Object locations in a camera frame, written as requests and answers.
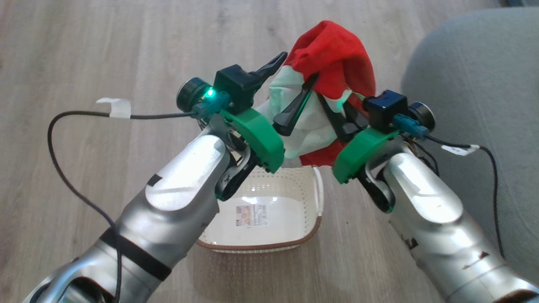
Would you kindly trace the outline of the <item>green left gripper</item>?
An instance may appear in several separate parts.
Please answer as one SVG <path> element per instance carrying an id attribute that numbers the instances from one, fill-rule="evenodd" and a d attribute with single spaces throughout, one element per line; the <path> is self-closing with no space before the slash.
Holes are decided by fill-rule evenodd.
<path id="1" fill-rule="evenodd" d="M 281 52 L 268 63 L 252 72 L 258 82 L 263 84 L 279 70 L 288 57 Z M 239 114 L 221 111 L 224 120 L 235 128 L 245 142 L 257 155 L 261 166 L 274 174 L 284 162 L 284 144 L 281 136 L 291 136 L 299 117 L 314 90 L 319 74 L 313 74 L 302 85 L 302 90 L 291 103 L 273 117 L 272 125 L 268 119 L 255 109 L 246 109 Z"/>

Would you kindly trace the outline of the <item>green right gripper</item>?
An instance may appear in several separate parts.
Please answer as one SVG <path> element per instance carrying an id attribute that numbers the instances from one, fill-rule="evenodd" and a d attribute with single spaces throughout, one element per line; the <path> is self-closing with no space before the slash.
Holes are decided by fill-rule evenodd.
<path id="1" fill-rule="evenodd" d="M 355 176 L 360 167 L 381 151 L 389 140 L 398 136 L 399 132 L 383 133 L 368 128 L 368 118 L 349 101 L 343 104 L 344 117 L 329 107 L 322 94 L 316 95 L 339 142 L 349 142 L 339 152 L 332 166 L 333 176 L 339 184 L 344 184 Z"/>

